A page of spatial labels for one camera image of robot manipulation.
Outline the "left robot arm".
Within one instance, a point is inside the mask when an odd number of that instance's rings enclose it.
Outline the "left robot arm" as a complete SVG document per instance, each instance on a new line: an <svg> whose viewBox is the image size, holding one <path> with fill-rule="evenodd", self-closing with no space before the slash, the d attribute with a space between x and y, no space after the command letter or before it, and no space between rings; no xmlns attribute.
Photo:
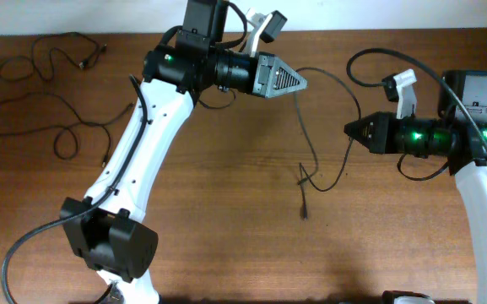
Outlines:
<svg viewBox="0 0 487 304"><path fill-rule="evenodd" d="M137 103L105 169L81 199L62 204L62 227L73 253L107 285L103 303L156 303L149 274L158 235L143 224L149 194L170 145L202 92L270 99L307 86L306 80L260 42L274 41L286 23L280 12L241 16L241 38L223 38L228 1L192 0L181 25L167 30L133 80Z"/></svg>

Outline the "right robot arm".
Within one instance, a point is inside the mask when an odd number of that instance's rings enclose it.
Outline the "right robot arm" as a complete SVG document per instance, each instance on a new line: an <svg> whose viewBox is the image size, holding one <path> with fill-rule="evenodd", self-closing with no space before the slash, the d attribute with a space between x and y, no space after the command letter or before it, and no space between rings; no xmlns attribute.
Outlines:
<svg viewBox="0 0 487 304"><path fill-rule="evenodd" d="M413 70L387 78L395 113L379 111L345 125L372 154L442 156L463 199L478 274L479 303L487 303L487 71L442 74L459 102L441 91L437 119L415 116Z"/></svg>

